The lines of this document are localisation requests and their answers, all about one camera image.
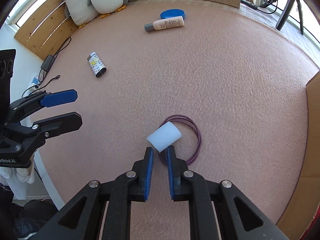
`white cloth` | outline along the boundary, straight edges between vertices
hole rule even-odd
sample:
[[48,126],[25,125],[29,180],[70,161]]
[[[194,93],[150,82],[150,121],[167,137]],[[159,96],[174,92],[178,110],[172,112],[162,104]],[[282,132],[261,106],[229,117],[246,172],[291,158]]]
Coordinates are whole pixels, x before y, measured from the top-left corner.
[[92,21],[99,15],[93,5],[88,6],[88,0],[64,0],[72,20],[78,26]]
[[25,200],[28,196],[28,185],[35,182],[33,160],[30,169],[0,167],[0,176],[1,184],[9,186],[17,199]]

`blue tape measure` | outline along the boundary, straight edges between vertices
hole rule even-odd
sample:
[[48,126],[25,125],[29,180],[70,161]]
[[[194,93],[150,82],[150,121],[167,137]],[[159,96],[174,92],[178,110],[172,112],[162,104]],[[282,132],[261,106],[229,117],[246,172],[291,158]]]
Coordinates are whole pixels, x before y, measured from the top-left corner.
[[185,17],[184,11],[180,9],[170,9],[160,14],[161,19],[167,19],[167,18],[177,17],[177,16],[182,16],[184,19]]

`electrical outlet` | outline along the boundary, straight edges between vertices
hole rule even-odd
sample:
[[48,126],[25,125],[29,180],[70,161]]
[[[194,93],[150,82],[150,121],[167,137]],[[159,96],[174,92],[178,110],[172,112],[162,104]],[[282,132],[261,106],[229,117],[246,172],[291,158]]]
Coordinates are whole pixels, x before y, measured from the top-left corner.
[[38,76],[33,76],[33,79],[32,79],[31,83],[33,83],[35,85],[38,85],[40,83],[39,77]]

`black tripod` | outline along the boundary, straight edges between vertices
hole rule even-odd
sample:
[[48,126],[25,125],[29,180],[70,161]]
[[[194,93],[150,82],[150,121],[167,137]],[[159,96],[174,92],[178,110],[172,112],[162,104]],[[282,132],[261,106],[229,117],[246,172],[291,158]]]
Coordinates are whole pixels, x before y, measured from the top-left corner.
[[[260,7],[266,8],[271,3],[274,3],[276,1],[278,1],[278,0],[269,0],[269,1],[265,2],[264,4],[262,4]],[[289,14],[292,10],[292,7],[293,7],[295,1],[297,1],[297,5],[298,5],[298,12],[299,12],[299,18],[300,18],[300,31],[301,31],[301,34],[303,35],[303,19],[302,19],[302,8],[301,8],[300,0],[288,0],[287,1],[287,4],[285,5],[284,10],[282,11],[282,14],[276,24],[276,29],[278,31],[282,29],[284,23],[286,22]]]

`yellow penguin feet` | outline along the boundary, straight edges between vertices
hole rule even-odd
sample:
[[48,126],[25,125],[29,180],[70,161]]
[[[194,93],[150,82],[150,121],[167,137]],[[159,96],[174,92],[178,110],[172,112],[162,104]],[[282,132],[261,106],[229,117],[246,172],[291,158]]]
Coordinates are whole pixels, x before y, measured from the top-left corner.
[[125,9],[126,8],[126,5],[120,7],[119,9],[115,10],[115,12],[120,12],[121,10]]
[[85,26],[87,23],[84,23],[82,25],[79,26],[79,29],[81,29],[83,26]]
[[100,19],[105,18],[105,17],[109,16],[110,14],[111,14],[111,13],[101,14],[101,15],[100,15]]

